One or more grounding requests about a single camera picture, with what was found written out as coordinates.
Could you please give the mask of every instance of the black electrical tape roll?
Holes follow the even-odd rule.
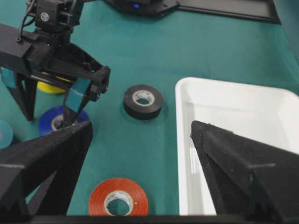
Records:
[[[124,107],[132,117],[140,120],[149,120],[159,115],[163,104],[161,93],[148,85],[135,85],[125,93]]]

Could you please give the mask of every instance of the teal tape roll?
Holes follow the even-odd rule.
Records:
[[[13,141],[14,133],[11,126],[0,120],[0,149],[8,147]]]

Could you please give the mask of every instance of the red electrical tape roll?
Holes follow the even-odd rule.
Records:
[[[129,206],[126,216],[146,216],[148,214],[148,199],[143,189],[134,181],[124,178],[114,178],[102,182],[93,191],[89,200],[91,216],[113,216],[107,209],[108,204],[121,199]]]

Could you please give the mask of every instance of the yellow electrical tape roll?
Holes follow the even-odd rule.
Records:
[[[37,88],[45,93],[49,94],[59,94],[59,93],[64,93],[65,90],[60,89],[58,87],[55,87],[53,85],[49,85],[43,82],[38,82],[37,83]]]

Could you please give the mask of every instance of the teal sticker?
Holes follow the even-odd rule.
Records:
[[[14,72],[6,68],[0,68],[0,73],[4,85],[15,89]]]
[[[91,80],[85,78],[78,78],[70,89],[69,95],[66,99],[65,105],[75,112],[79,111],[82,99],[89,87]]]

